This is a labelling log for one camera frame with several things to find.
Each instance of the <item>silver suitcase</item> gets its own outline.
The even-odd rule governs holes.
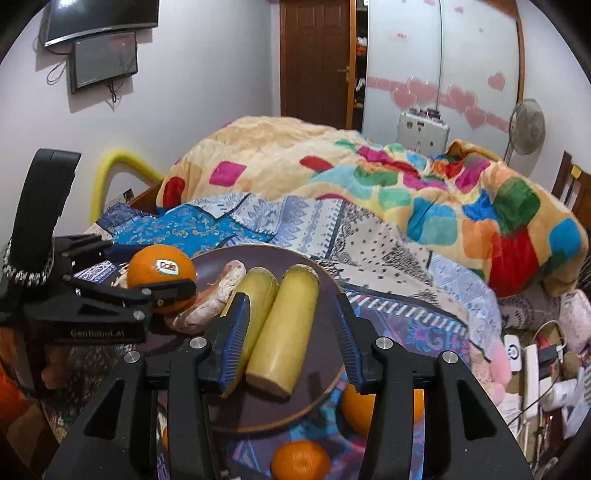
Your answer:
[[[400,114],[396,142],[404,148],[427,157],[445,152],[449,139],[449,126],[436,110],[411,108]]]

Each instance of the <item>silver bolt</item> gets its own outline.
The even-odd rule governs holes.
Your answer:
[[[394,346],[394,342],[389,339],[388,337],[380,337],[375,341],[375,344],[378,348],[383,350],[388,350]]]
[[[203,337],[191,338],[191,341],[189,342],[189,346],[191,348],[203,348],[206,345],[207,345],[207,340]]]
[[[132,350],[132,351],[127,352],[125,354],[125,356],[123,357],[123,360],[125,360],[125,363],[127,363],[127,364],[134,364],[139,360],[140,356],[141,355],[139,354],[138,351]]]
[[[448,364],[454,364],[458,360],[457,354],[449,350],[443,352],[441,358],[443,358],[443,361]]]

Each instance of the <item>tv screen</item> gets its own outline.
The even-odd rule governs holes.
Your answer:
[[[113,30],[158,26],[159,0],[52,0],[41,24],[43,44]]]

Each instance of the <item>yellow zucchini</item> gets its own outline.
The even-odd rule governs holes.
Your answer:
[[[246,367],[250,385],[281,398],[291,395],[306,356],[318,295],[314,269],[294,265],[285,273]]]
[[[226,398],[234,391],[236,385],[238,385],[238,382],[242,378],[248,359],[251,357],[252,350],[255,347],[256,339],[261,333],[262,326],[265,323],[269,310],[271,310],[271,306],[275,300],[275,295],[277,295],[277,288],[277,279],[266,268],[251,268],[246,274],[246,277],[242,279],[234,292],[232,292],[232,296],[230,296],[230,299],[226,303],[226,307],[222,311],[221,315],[223,316],[230,308],[236,292],[248,295],[248,299],[251,303],[251,319],[248,324],[248,330],[246,331],[242,353],[238,360],[236,379],[223,393],[223,398]]]

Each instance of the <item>sliding wardrobe door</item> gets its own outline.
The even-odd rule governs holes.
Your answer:
[[[395,143],[401,111],[435,108],[440,66],[439,0],[370,0],[363,134]]]
[[[481,0],[441,0],[441,119],[460,138],[503,157],[517,102],[519,42],[515,18]]]

